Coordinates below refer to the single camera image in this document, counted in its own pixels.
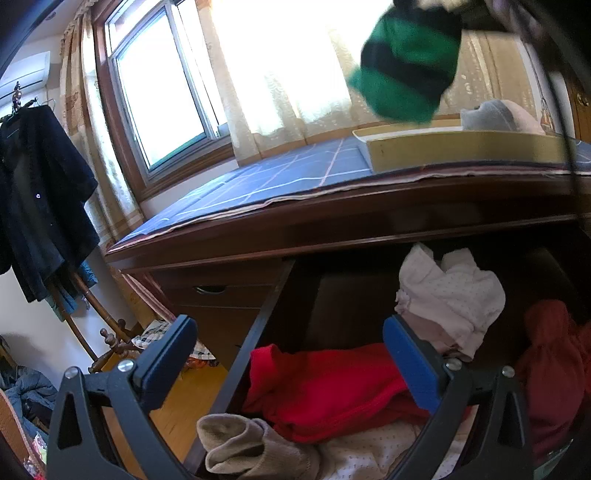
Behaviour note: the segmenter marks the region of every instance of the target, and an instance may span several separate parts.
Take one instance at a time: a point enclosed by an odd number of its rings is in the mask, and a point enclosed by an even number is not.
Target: curtain
[[[86,202],[86,213],[106,250],[139,227],[144,216],[139,209],[111,143],[96,76],[95,45],[89,8],[82,4],[64,33],[61,45],[61,123],[72,143],[86,159],[98,188]],[[154,312],[133,291],[121,273],[109,267],[121,293],[141,325],[155,319]]]
[[[346,79],[391,0],[196,3],[239,163],[382,120]],[[535,115],[516,42],[464,33],[456,80],[439,113],[492,98],[513,100]]]

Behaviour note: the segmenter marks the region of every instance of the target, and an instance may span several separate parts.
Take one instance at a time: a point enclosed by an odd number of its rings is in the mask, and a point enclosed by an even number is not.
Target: open drawer
[[[435,258],[469,248],[477,265],[492,270],[506,294],[472,368],[514,364],[528,346],[525,311],[541,299],[566,303],[577,323],[591,312],[591,239],[573,223],[426,240]],[[382,323],[394,311],[398,272],[412,244],[314,254],[284,261],[211,413],[240,413],[249,387],[249,356],[275,343],[284,352],[348,349],[382,341]],[[208,473],[196,439],[185,466]]]

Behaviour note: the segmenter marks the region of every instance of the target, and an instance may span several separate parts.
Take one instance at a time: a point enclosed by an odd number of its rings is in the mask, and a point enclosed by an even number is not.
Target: yellow tray
[[[556,135],[462,130],[459,119],[430,125],[395,124],[354,130],[374,172],[465,160],[561,163],[564,140]]]

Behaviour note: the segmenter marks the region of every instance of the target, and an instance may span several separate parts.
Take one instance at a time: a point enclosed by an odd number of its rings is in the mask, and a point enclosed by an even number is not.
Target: blue tablecloth
[[[368,180],[415,174],[424,176],[461,176],[462,174],[566,174],[563,164],[530,162],[474,161],[435,166],[404,168],[394,172],[372,174],[354,137],[331,140],[297,148],[258,163],[239,168],[218,177],[193,190],[126,236],[112,250],[122,244],[167,232],[203,217],[226,211],[237,212],[248,205],[264,205],[270,199],[296,198],[296,194],[310,191],[331,191],[338,184],[358,183]],[[577,168],[582,173],[591,172],[591,145],[577,143]]]

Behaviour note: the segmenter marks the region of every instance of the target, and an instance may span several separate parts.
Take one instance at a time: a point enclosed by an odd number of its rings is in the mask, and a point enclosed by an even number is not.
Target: drawer
[[[259,309],[272,285],[203,285],[165,288],[173,304],[184,306]]]
[[[176,306],[197,321],[199,340],[230,371],[259,309]]]
[[[501,281],[506,305],[489,328],[473,368],[514,364],[528,346],[525,311],[541,299],[564,301],[577,323],[591,312],[591,239],[571,223],[425,241],[436,256],[469,248],[478,266]],[[382,341],[394,312],[398,272],[411,244],[363,248],[286,261],[242,342],[211,413],[240,413],[249,387],[249,356],[275,343],[284,352],[348,349]],[[185,460],[208,473],[196,439]]]
[[[152,276],[163,290],[198,286],[273,285],[281,260],[230,262],[222,265],[154,270]]]

